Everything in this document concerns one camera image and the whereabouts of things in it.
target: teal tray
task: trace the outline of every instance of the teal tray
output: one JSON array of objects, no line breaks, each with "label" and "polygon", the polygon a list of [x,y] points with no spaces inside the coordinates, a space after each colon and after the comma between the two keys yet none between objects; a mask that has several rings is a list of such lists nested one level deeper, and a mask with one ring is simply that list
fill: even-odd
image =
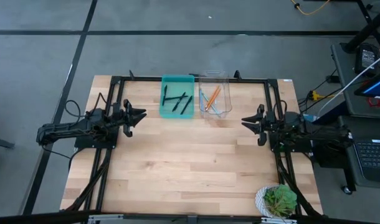
[{"label": "teal tray", "polygon": [[[186,92],[186,96],[183,98],[178,108],[172,112],[178,100],[166,100],[163,106],[164,88],[168,86],[166,90],[166,97],[181,96]],[[192,96],[191,102],[183,114],[180,114],[188,102],[190,96]],[[194,116],[194,76],[192,75],[163,75],[161,82],[161,97],[159,99],[159,115],[162,118],[192,118]]]}]

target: wooden table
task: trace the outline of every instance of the wooden table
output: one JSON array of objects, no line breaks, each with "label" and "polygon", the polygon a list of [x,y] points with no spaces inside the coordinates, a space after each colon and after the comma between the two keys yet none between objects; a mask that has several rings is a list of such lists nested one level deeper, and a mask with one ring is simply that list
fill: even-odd
[{"label": "wooden table", "polygon": [[[93,108],[99,92],[107,96],[110,79],[95,76],[87,110]],[[292,81],[278,80],[278,85],[288,110],[298,111]],[[233,109],[225,119],[200,117],[197,84],[194,119],[160,118],[160,91],[160,82],[125,82],[123,99],[147,109],[147,117],[133,128],[132,138],[120,131],[102,211],[260,216],[255,194],[264,186],[278,184],[275,159],[269,143],[258,146],[258,136],[241,125],[241,118],[254,115],[259,104],[266,104],[264,86],[231,83]],[[85,149],[73,159],[61,208],[71,205],[88,184],[94,155],[94,149]],[[301,153],[293,153],[292,158],[298,187],[321,212],[310,161]]]}]

